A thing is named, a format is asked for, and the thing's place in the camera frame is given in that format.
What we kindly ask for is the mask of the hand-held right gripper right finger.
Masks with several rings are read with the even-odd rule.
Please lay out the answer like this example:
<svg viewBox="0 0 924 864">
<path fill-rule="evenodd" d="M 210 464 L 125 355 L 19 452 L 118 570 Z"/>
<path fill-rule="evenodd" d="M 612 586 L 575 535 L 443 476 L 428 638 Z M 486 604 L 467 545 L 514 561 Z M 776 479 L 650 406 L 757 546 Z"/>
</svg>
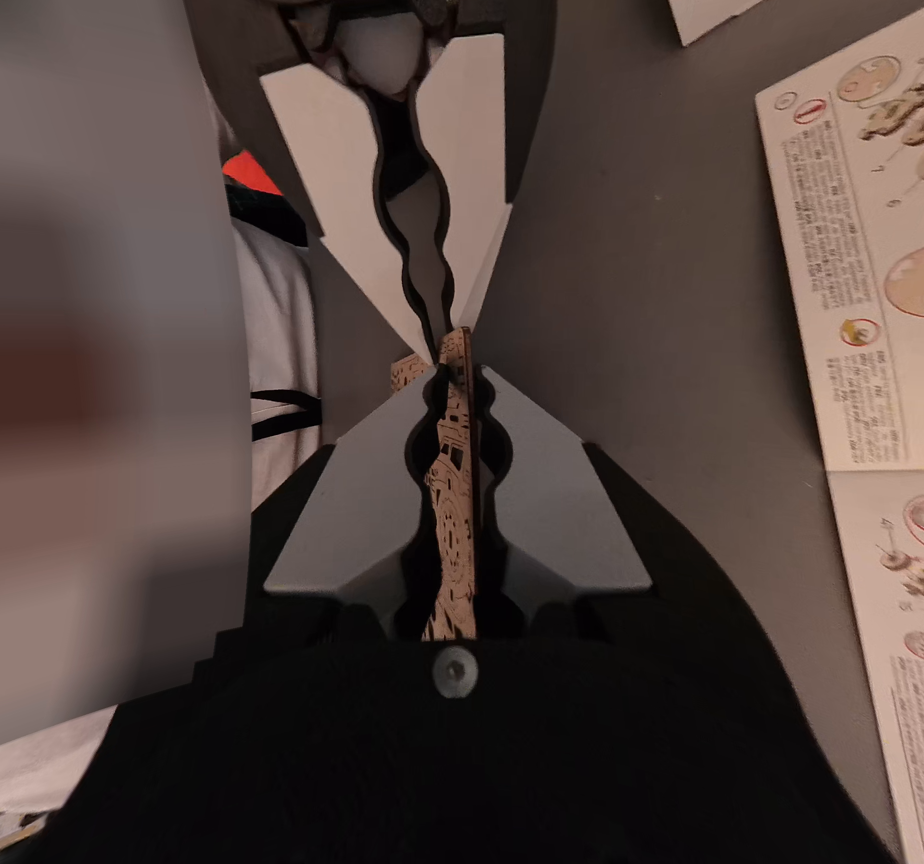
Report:
<svg viewBox="0 0 924 864">
<path fill-rule="evenodd" d="M 498 372 L 475 383 L 478 639 L 514 639 L 549 604 L 653 581 L 584 442 Z"/>
</svg>

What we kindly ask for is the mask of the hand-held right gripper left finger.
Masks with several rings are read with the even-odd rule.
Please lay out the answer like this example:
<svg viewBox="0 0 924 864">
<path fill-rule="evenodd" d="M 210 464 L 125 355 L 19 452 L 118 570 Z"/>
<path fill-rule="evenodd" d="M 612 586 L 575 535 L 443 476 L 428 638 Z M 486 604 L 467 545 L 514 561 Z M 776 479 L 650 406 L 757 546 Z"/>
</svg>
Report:
<svg viewBox="0 0 924 864">
<path fill-rule="evenodd" d="M 423 639 L 441 585 L 432 494 L 443 368 L 429 367 L 334 445 L 263 589 L 366 605 Z"/>
</svg>

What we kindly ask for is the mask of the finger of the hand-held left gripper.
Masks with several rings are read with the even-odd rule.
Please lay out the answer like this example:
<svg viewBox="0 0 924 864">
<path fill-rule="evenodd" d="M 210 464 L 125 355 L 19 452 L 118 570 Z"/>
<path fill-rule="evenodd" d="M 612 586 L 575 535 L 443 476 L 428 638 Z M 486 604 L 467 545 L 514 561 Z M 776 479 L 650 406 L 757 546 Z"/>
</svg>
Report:
<svg viewBox="0 0 924 864">
<path fill-rule="evenodd" d="M 454 327 L 474 329 L 512 204 L 506 198 L 501 34 L 425 38 L 427 73 L 413 97 L 419 142 L 442 182 L 434 238 L 452 275 Z"/>
<path fill-rule="evenodd" d="M 321 242 L 423 361 L 433 332 L 410 279 L 410 246 L 383 200 L 377 120 L 363 90 L 313 64 L 266 74 L 260 84 L 321 227 Z"/>
</svg>

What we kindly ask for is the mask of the laser-cut wooden parts sheet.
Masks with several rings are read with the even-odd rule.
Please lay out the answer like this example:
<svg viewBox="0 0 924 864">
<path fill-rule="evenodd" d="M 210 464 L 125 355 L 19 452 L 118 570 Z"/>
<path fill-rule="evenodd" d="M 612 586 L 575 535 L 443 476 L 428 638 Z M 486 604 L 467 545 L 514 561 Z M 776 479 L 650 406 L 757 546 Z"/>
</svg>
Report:
<svg viewBox="0 0 924 864">
<path fill-rule="evenodd" d="M 407 598 L 394 627 L 400 640 L 474 639 L 479 535 L 478 424 L 471 335 L 446 335 L 435 371 L 418 358 L 392 367 L 393 389 L 422 391 L 424 414 L 406 450 L 422 493 L 421 523 L 401 555 Z"/>
</svg>

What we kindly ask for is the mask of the dark cloth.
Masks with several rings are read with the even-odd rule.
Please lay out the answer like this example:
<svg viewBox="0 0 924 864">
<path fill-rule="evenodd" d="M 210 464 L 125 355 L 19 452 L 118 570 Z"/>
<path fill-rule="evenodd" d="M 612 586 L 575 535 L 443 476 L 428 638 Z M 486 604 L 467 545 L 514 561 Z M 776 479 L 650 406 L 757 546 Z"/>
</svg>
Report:
<svg viewBox="0 0 924 864">
<path fill-rule="evenodd" d="M 308 246 L 306 225 L 284 196 L 226 180 L 225 197 L 233 219 L 253 225 L 290 245 Z"/>
</svg>

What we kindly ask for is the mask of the orange card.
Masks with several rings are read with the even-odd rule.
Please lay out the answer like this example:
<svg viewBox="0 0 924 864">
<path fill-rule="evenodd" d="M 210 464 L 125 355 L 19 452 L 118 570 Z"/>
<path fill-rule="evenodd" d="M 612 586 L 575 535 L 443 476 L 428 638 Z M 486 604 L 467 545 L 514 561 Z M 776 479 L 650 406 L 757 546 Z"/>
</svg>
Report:
<svg viewBox="0 0 924 864">
<path fill-rule="evenodd" d="M 225 183 L 264 196 L 283 197 L 282 191 L 273 183 L 253 155 L 244 150 L 222 163 Z"/>
</svg>

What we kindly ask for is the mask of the person's white shirt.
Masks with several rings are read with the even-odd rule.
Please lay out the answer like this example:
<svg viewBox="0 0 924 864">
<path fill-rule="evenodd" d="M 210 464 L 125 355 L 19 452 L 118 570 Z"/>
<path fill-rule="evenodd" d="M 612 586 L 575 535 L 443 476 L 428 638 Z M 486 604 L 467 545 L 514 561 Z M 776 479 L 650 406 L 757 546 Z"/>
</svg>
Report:
<svg viewBox="0 0 924 864">
<path fill-rule="evenodd" d="M 248 349 L 251 425 L 270 434 L 251 443 L 251 510 L 316 452 L 319 427 L 284 428 L 299 403 L 319 396 L 314 307 L 305 250 L 257 225 L 232 221 Z M 23 735 L 1 747 L 2 861 L 24 852 L 67 801 L 103 741 L 111 706 Z"/>
</svg>

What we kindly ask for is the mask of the assembly instruction booklet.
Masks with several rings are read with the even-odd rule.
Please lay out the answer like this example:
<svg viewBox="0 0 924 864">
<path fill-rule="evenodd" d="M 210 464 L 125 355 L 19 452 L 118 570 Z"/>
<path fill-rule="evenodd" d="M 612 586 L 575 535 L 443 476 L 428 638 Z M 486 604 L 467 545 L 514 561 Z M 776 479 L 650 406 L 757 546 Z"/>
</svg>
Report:
<svg viewBox="0 0 924 864">
<path fill-rule="evenodd" d="M 923 12 L 756 96 L 907 862 L 923 861 Z"/>
</svg>

